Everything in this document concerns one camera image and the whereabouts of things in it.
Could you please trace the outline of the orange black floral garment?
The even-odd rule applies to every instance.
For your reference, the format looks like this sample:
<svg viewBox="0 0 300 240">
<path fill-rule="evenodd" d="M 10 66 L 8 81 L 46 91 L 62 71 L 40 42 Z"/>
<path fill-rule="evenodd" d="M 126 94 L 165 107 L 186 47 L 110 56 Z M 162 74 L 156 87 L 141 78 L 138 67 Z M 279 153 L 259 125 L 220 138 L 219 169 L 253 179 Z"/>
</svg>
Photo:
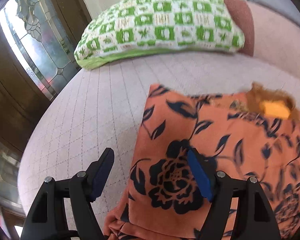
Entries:
<svg viewBox="0 0 300 240">
<path fill-rule="evenodd" d="M 300 229 L 300 110 L 251 112 L 252 103 L 285 103 L 284 92 L 188 96 L 153 84 L 136 140 L 128 184 L 104 223 L 106 239 L 195 239 L 210 203 L 187 163 L 195 148 L 235 179 L 256 177 L 282 239 Z"/>
</svg>

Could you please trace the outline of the pink quilted bed cover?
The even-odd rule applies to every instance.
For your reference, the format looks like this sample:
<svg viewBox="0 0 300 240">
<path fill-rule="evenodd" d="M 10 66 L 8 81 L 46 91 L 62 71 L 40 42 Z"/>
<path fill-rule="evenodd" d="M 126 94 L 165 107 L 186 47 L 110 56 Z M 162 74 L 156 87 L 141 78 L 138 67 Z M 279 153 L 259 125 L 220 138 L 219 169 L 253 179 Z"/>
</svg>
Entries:
<svg viewBox="0 0 300 240">
<path fill-rule="evenodd" d="M 248 90 L 254 81 L 287 91 L 300 108 L 300 77 L 241 54 L 162 54 L 80 70 L 51 103 L 27 143 L 18 174 L 23 210 L 29 211 L 46 177 L 70 178 L 111 147 L 115 163 L 101 197 L 92 204 L 103 224 L 126 187 L 151 84 L 196 95 Z"/>
</svg>

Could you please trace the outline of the pink quilted bolster cushion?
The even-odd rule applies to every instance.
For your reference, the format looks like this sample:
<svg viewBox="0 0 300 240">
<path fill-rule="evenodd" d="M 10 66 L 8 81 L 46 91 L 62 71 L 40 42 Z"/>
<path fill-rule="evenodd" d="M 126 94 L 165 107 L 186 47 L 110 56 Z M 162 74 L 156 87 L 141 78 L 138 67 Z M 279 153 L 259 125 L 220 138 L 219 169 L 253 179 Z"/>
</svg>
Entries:
<svg viewBox="0 0 300 240">
<path fill-rule="evenodd" d="M 300 27 L 255 2 L 224 0 L 224 3 L 245 36 L 239 52 L 266 61 L 300 79 Z"/>
</svg>

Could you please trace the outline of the stained glass wooden door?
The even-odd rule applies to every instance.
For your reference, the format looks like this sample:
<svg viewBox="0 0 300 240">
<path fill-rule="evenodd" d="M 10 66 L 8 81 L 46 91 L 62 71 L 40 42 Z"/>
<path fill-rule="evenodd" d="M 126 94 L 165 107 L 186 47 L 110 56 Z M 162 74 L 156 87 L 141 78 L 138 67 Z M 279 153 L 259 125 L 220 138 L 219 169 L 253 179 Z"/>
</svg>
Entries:
<svg viewBox="0 0 300 240">
<path fill-rule="evenodd" d="M 16 154 L 79 71 L 90 19 L 83 0 L 0 0 L 0 142 Z"/>
</svg>

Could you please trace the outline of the green white patterned pillow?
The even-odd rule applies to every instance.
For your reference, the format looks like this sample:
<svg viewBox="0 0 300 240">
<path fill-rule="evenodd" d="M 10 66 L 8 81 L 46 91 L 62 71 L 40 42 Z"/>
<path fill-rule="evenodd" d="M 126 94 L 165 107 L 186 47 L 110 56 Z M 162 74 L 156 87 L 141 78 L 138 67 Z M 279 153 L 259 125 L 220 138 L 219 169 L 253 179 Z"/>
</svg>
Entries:
<svg viewBox="0 0 300 240">
<path fill-rule="evenodd" d="M 224 0 L 121 0 L 85 28 L 74 57 L 85 69 L 174 51 L 242 49 L 245 36 Z"/>
</svg>

